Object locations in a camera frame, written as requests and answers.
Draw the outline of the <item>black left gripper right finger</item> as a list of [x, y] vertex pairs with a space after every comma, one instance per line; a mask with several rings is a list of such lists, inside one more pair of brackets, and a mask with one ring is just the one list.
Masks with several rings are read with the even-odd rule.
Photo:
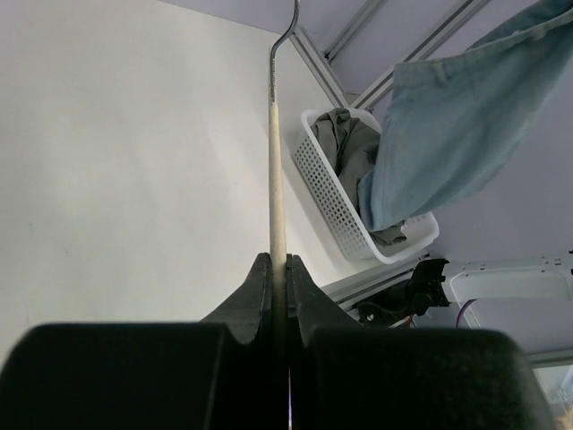
[[286, 264], [295, 429], [553, 429], [533, 369], [497, 331], [367, 328]]

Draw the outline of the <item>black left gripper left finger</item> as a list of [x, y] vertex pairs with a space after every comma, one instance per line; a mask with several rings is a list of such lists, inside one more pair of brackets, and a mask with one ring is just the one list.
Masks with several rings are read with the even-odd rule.
[[272, 269], [198, 322], [50, 323], [1, 371], [4, 429], [283, 429], [287, 376], [271, 339]]

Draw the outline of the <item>grey skirt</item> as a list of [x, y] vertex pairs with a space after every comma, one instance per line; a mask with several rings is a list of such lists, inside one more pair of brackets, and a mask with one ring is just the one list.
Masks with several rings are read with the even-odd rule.
[[357, 212], [358, 184], [373, 169], [380, 134], [347, 109], [319, 116], [311, 130]]

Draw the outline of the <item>cream hanger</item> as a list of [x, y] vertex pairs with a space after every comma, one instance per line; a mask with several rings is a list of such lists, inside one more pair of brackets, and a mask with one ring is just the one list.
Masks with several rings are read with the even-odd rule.
[[283, 198], [282, 141], [278, 105], [277, 53], [279, 48], [294, 33], [299, 15], [300, 3], [295, 1], [291, 22], [269, 50], [269, 255], [272, 263], [273, 413], [278, 421], [278, 429], [289, 428], [290, 394], [287, 362], [287, 239]]

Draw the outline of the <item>light blue denim skirt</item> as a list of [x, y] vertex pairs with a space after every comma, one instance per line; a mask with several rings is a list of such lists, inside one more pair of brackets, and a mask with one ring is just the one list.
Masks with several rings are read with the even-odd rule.
[[396, 64], [373, 169], [357, 188], [382, 231], [481, 191], [572, 58], [572, 4], [539, 1], [449, 57]]

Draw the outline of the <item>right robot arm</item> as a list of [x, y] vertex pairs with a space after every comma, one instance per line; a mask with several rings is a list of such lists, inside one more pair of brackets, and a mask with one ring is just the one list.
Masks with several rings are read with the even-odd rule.
[[397, 327], [432, 307], [460, 304], [456, 324], [479, 299], [572, 299], [572, 252], [533, 260], [419, 262], [405, 279], [359, 300], [354, 309], [367, 327]]

